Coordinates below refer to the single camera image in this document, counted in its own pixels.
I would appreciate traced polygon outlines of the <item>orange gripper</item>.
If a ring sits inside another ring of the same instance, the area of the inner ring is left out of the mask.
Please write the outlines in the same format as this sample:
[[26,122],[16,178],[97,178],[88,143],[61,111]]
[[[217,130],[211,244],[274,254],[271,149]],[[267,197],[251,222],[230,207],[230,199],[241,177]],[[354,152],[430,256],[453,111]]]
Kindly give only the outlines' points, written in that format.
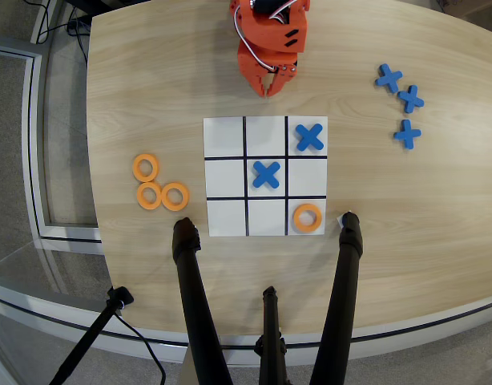
[[[245,38],[239,45],[238,63],[242,76],[262,98],[276,95],[297,75],[297,52],[283,43],[262,47]],[[269,89],[264,85],[268,74],[273,74]]]

